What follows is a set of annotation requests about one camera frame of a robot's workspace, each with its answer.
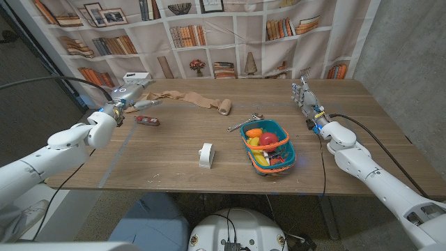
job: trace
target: red object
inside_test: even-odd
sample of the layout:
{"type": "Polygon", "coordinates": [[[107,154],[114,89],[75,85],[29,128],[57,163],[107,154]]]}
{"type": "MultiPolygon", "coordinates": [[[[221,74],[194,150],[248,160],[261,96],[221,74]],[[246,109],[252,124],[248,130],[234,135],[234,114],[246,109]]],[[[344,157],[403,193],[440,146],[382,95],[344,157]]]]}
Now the red object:
{"type": "Polygon", "coordinates": [[[134,118],[137,123],[148,125],[148,126],[159,126],[160,121],[155,118],[147,117],[147,116],[138,116],[134,118]]]}
{"type": "MultiPolygon", "coordinates": [[[[265,132],[260,136],[260,140],[259,140],[259,145],[261,146],[267,146],[269,144],[274,144],[277,143],[279,141],[279,139],[277,138],[277,136],[274,133],[271,132],[265,132]]],[[[276,147],[270,148],[270,149],[266,149],[265,151],[267,152],[272,152],[274,151],[276,147]]]]}
{"type": "Polygon", "coordinates": [[[270,160],[270,165],[276,165],[285,162],[285,160],[282,157],[273,158],[270,160]]]}

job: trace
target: bookshelf backdrop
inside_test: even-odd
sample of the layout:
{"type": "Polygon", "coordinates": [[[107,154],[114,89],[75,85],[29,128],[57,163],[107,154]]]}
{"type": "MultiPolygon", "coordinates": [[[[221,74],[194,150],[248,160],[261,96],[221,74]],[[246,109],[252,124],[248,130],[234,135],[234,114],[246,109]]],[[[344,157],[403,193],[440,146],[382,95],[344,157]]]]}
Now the bookshelf backdrop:
{"type": "Polygon", "coordinates": [[[247,0],[20,1],[73,75],[109,90],[126,72],[198,78],[195,59],[200,78],[349,79],[380,3],[258,0],[246,12],[247,0]]]}

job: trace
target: metal tool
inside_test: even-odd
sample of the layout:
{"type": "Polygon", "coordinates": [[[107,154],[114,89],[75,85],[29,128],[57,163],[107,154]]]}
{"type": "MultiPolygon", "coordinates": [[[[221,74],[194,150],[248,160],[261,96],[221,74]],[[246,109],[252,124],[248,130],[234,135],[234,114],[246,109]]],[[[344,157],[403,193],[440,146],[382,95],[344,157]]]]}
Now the metal tool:
{"type": "Polygon", "coordinates": [[[239,123],[237,125],[233,125],[230,128],[228,128],[228,132],[232,132],[234,130],[237,130],[237,129],[241,128],[243,125],[245,125],[246,123],[253,122],[253,121],[258,121],[258,120],[263,120],[263,115],[259,115],[258,113],[253,113],[253,114],[251,114],[251,118],[250,119],[246,120],[243,123],[239,123]]]}

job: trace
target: vase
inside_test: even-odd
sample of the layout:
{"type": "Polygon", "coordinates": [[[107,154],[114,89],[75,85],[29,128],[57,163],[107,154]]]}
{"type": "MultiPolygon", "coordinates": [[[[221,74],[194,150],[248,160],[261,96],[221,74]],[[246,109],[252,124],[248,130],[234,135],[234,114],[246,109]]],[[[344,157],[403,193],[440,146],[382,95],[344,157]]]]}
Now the vase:
{"type": "Polygon", "coordinates": [[[201,69],[197,70],[197,77],[203,77],[203,73],[201,72],[201,69]]]}

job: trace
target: picture frame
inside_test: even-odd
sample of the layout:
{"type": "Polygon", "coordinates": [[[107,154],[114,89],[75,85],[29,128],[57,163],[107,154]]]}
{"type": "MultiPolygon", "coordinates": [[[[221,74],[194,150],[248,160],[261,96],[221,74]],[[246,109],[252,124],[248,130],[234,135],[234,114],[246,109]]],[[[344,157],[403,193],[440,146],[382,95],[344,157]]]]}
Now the picture frame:
{"type": "Polygon", "coordinates": [[[93,26],[96,27],[96,23],[93,21],[93,18],[91,18],[90,13],[87,11],[87,9],[85,8],[80,8],[78,9],[79,12],[84,16],[84,18],[88,21],[88,23],[93,26]]]}
{"type": "Polygon", "coordinates": [[[107,26],[128,24],[122,8],[99,10],[99,13],[107,26]]]}
{"type": "Polygon", "coordinates": [[[84,7],[88,11],[91,19],[94,21],[97,27],[107,26],[99,13],[99,11],[102,10],[102,7],[99,3],[84,4],[84,7]]]}
{"type": "Polygon", "coordinates": [[[223,0],[200,0],[202,13],[224,12],[223,0]]]}

